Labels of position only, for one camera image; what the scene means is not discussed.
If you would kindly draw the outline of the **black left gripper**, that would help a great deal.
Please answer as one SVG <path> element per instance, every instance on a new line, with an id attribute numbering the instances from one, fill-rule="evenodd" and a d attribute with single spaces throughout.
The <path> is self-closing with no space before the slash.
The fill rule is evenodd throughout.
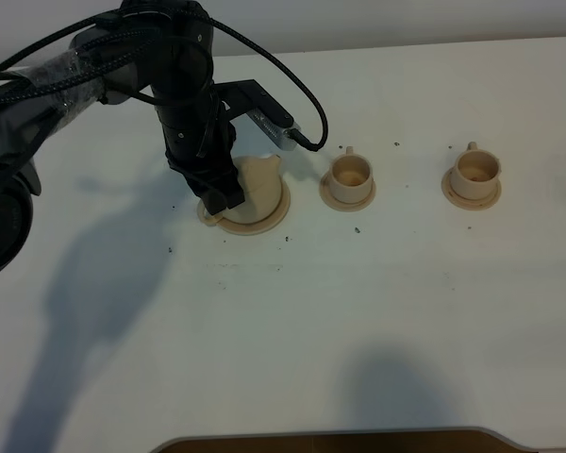
<path id="1" fill-rule="evenodd" d="M 215 89 L 179 107 L 157 107 L 166 143 L 166 159 L 214 216 L 245 201 L 239 170 L 233 164 L 233 127 Z"/>

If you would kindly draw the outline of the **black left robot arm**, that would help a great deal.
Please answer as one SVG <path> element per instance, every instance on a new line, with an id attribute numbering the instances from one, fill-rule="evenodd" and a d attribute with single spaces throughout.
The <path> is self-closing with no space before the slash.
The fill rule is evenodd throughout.
<path id="1" fill-rule="evenodd" d="M 94 103 L 136 99 L 155 107 L 169 166 L 210 213 L 244 199 L 231 157 L 236 131 L 224 88 L 213 80 L 213 33 L 195 1 L 124 1 L 51 35 L 67 52 L 14 73 L 0 63 L 0 272 L 22 249 L 42 185 L 34 156 Z"/>

